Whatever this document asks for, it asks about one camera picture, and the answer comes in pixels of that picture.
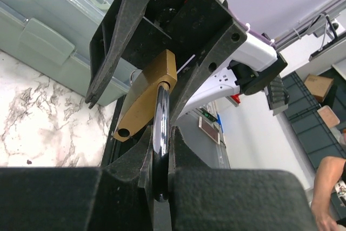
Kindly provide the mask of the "brass padlock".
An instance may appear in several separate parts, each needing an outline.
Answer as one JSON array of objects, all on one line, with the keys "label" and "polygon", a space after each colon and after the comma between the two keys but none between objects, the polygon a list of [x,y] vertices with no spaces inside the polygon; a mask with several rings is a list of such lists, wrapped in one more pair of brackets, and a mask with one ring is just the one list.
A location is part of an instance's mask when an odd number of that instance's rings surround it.
[{"label": "brass padlock", "polygon": [[152,187],[155,200],[168,199],[170,93],[177,82],[175,55],[163,50],[142,70],[123,102],[114,138],[125,142],[147,123],[152,127]]}]

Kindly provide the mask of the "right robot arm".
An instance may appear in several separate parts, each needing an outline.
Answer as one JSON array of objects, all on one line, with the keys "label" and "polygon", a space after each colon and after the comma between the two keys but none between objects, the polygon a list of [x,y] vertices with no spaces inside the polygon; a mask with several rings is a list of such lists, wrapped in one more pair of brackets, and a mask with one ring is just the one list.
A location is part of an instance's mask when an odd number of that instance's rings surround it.
[{"label": "right robot arm", "polygon": [[268,42],[253,36],[226,0],[114,0],[90,41],[91,80],[85,101],[96,104],[120,59],[145,69],[163,50],[181,70],[170,100],[172,121],[204,104],[197,90],[222,65],[236,92],[252,95],[287,66]]}]

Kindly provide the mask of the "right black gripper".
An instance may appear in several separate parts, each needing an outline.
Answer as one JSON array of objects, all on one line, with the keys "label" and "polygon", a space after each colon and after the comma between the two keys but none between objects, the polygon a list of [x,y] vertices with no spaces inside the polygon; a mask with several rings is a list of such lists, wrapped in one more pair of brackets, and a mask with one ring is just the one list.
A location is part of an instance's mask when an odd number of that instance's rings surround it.
[{"label": "right black gripper", "polygon": [[170,125],[183,114],[219,98],[201,88],[247,39],[219,0],[114,0],[90,44],[91,79],[85,102],[100,99],[121,59],[145,68],[161,51],[177,66],[196,55],[178,75],[170,96]]}]

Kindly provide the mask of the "person's bare forearm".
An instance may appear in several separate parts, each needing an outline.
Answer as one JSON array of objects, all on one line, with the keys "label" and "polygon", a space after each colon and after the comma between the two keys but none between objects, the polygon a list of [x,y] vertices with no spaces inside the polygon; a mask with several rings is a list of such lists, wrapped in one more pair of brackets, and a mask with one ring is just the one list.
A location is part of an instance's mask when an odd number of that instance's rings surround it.
[{"label": "person's bare forearm", "polygon": [[329,213],[332,191],[342,178],[345,170],[345,159],[325,157],[316,172],[311,211],[315,217],[317,230],[340,230],[337,222]]}]

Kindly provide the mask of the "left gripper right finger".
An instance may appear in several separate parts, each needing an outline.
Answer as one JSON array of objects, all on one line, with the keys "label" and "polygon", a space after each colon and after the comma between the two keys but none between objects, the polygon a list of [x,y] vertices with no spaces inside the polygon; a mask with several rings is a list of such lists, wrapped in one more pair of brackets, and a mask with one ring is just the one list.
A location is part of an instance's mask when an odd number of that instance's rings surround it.
[{"label": "left gripper right finger", "polygon": [[173,230],[316,230],[298,178],[283,170],[214,169],[173,127],[169,205]]}]

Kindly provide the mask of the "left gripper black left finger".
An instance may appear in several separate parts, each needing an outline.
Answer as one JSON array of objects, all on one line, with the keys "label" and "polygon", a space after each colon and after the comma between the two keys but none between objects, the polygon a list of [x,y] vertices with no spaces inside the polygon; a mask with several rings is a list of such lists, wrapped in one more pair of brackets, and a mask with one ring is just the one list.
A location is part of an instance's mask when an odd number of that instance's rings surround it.
[{"label": "left gripper black left finger", "polygon": [[151,141],[104,168],[2,168],[1,230],[152,230]]}]

